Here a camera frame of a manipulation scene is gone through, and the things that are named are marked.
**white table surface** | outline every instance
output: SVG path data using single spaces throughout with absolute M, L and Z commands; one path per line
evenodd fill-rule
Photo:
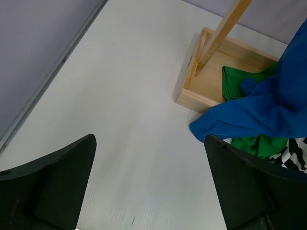
M 224 230 L 208 159 L 173 90 L 203 26 L 180 0 L 110 0 L 15 138 L 0 171 L 93 133 L 81 230 Z M 279 57 L 286 45 L 236 25 L 230 36 Z

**green fabric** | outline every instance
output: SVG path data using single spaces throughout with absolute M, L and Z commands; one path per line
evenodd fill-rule
M 239 69 L 224 66 L 223 67 L 223 96 L 229 101 L 244 97 L 240 83 L 247 79 L 253 78 L 256 82 L 261 82 L 265 78 L 274 75 L 277 63 L 259 73 L 249 73 Z M 232 145 L 238 149 L 244 150 L 254 156 L 267 158 L 279 153 L 287 144 L 287 138 L 271 138 L 266 135 L 250 138 L 234 138 Z

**striped fabric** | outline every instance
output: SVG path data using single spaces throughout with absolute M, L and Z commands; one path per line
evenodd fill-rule
M 307 173 L 307 138 L 289 139 L 284 149 L 269 160 L 284 168 Z

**wooden tray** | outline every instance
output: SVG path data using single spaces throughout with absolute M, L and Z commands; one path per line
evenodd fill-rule
M 208 63 L 199 72 L 201 52 L 214 30 L 204 27 L 188 64 L 183 87 L 176 102 L 199 113 L 225 101 L 222 94 L 222 67 L 230 66 L 248 72 L 259 72 L 278 58 L 226 37 Z

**blue cloth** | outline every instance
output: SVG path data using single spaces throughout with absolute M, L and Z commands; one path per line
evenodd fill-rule
M 307 137 L 307 20 L 279 60 L 274 76 L 259 84 L 240 85 L 247 97 L 211 108 L 190 124 L 199 141 L 209 134 L 221 139 Z

